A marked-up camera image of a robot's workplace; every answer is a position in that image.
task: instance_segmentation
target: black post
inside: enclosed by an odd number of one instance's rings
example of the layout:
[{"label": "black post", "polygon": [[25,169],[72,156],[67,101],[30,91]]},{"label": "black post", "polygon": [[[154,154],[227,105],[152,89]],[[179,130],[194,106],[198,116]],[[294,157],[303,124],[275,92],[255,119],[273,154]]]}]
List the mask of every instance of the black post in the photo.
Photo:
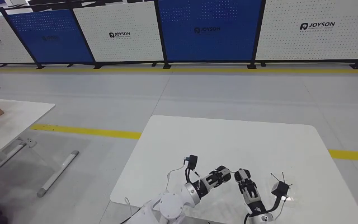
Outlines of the black post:
[{"label": "black post", "polygon": [[263,13],[265,11],[265,5],[266,5],[266,0],[261,0],[260,12],[258,14],[258,23],[256,27],[256,34],[255,34],[255,42],[253,44],[252,58],[251,58],[251,63],[247,66],[248,69],[256,69],[255,60],[256,60],[256,53],[258,47],[258,40],[260,38]]},{"label": "black post", "polygon": [[75,15],[74,12],[73,12],[73,6],[72,6],[71,1],[70,1],[70,0],[66,0],[66,2],[67,2],[67,5],[68,5],[69,10],[71,11],[71,14],[72,14],[72,16],[73,16],[73,19],[74,19],[74,21],[75,21],[75,23],[76,23],[76,25],[77,25],[77,27],[78,27],[79,33],[81,34],[81,36],[82,36],[82,38],[83,38],[83,41],[84,41],[84,43],[85,43],[85,45],[86,45],[86,47],[87,47],[87,50],[88,50],[89,54],[91,55],[93,64],[95,65],[94,69],[100,69],[103,65],[101,65],[101,64],[99,64],[99,63],[96,62],[95,57],[94,57],[93,54],[92,54],[91,48],[90,48],[90,46],[88,45],[88,42],[87,42],[87,40],[86,40],[86,37],[84,36],[83,31],[82,31],[82,29],[81,29],[81,26],[79,25],[79,22],[78,22],[78,20],[77,20],[77,18],[76,18],[76,15]]},{"label": "black post", "polygon": [[161,20],[161,14],[159,12],[158,0],[154,0],[154,7],[156,8],[159,36],[161,37],[161,44],[162,44],[162,51],[163,51],[163,58],[164,58],[164,67],[163,68],[170,69],[171,65],[168,63],[168,59],[167,59],[167,51],[166,51],[166,46],[164,43],[162,20]]},{"label": "black post", "polygon": [[16,28],[14,27],[14,25],[12,24],[6,10],[1,7],[0,8],[1,14],[3,15],[3,17],[5,18],[5,20],[7,21],[7,23],[9,24],[9,26],[11,27],[12,31],[16,34],[17,38],[19,39],[19,41],[21,42],[21,44],[23,45],[23,47],[27,50],[27,52],[29,53],[30,57],[32,58],[32,60],[34,60],[35,64],[37,65],[37,69],[42,69],[45,66],[42,66],[35,58],[35,56],[32,54],[32,52],[30,51],[30,49],[27,47],[27,45],[25,44],[25,42],[23,41],[23,39],[21,38],[20,34],[17,32]]},{"label": "black post", "polygon": [[355,64],[350,64],[349,66],[353,69],[358,69],[358,60],[356,61]]}]

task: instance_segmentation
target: white pipe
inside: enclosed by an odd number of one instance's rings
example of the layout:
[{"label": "white pipe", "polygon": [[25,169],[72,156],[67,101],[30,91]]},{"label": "white pipe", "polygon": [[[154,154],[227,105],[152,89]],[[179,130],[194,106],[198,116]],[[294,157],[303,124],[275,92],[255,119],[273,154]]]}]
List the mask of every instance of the white pipe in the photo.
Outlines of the white pipe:
[{"label": "white pipe", "polygon": [[72,160],[78,155],[78,151],[73,151],[63,162],[62,167],[59,171],[54,173],[50,179],[44,184],[44,186],[38,191],[37,196],[39,198],[42,198],[48,189],[53,185],[53,183],[56,181],[56,179],[61,175],[61,173],[66,169],[66,167],[72,162]]},{"label": "white pipe", "polygon": [[3,153],[4,155],[6,155],[6,158],[0,162],[0,167],[2,165],[4,165],[5,162],[8,161],[11,157],[13,157],[13,155],[15,155],[18,151],[20,151],[20,149],[22,149],[25,145],[26,145],[25,142],[21,142],[13,150],[11,150],[11,152],[9,152],[8,154]]}]

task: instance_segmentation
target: wall partition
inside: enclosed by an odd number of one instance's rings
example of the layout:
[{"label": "wall partition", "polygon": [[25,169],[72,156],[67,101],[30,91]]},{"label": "wall partition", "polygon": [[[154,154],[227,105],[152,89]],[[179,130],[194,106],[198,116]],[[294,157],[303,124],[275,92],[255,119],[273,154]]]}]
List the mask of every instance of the wall partition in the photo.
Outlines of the wall partition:
[{"label": "wall partition", "polygon": [[39,63],[92,63],[70,10],[8,15]]},{"label": "wall partition", "polygon": [[249,61],[261,0],[159,0],[169,61]]},{"label": "wall partition", "polygon": [[33,63],[4,17],[0,16],[0,63]]},{"label": "wall partition", "polygon": [[256,60],[358,58],[357,0],[266,0]]},{"label": "wall partition", "polygon": [[154,2],[73,11],[97,62],[163,60]]}]

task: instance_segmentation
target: yellow floor line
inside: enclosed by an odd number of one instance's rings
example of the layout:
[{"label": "yellow floor line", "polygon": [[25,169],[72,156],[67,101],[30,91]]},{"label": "yellow floor line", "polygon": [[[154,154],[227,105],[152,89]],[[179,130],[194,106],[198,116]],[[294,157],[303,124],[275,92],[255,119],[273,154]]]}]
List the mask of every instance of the yellow floor line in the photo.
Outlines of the yellow floor line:
[{"label": "yellow floor line", "polygon": [[[105,136],[114,138],[131,138],[139,139],[140,132],[126,132],[123,130],[104,130],[94,128],[78,128],[66,127],[48,124],[35,124],[31,127],[32,130],[47,130],[50,132],[63,132],[71,134],[89,134],[93,136]],[[343,160],[358,160],[358,151],[344,151],[344,150],[328,150],[332,158],[340,158]]]},{"label": "yellow floor line", "polygon": [[245,69],[245,68],[0,68],[1,72],[250,72],[250,73],[358,73],[358,69]]},{"label": "yellow floor line", "polygon": [[66,127],[58,125],[48,124],[35,124],[31,127],[32,130],[47,130],[50,132],[63,132],[71,134],[89,134],[93,136],[107,136],[114,138],[131,138],[139,139],[141,133],[139,132],[126,132],[123,130],[103,130],[94,128],[78,128],[78,127]]},{"label": "yellow floor line", "polygon": [[342,160],[358,160],[358,152],[344,150],[328,150],[332,158],[340,158]]}]

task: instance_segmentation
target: white pegboard panel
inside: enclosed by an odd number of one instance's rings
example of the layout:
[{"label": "white pegboard panel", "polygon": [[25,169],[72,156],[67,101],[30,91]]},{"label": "white pegboard panel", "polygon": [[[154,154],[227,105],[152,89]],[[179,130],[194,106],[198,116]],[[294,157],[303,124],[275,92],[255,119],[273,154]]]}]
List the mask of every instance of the white pegboard panel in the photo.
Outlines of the white pegboard panel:
[{"label": "white pegboard panel", "polygon": [[33,63],[29,53],[3,16],[0,16],[0,63]]},{"label": "white pegboard panel", "polygon": [[98,62],[163,60],[154,2],[74,9]]},{"label": "white pegboard panel", "polygon": [[358,0],[266,1],[257,60],[357,58]]}]

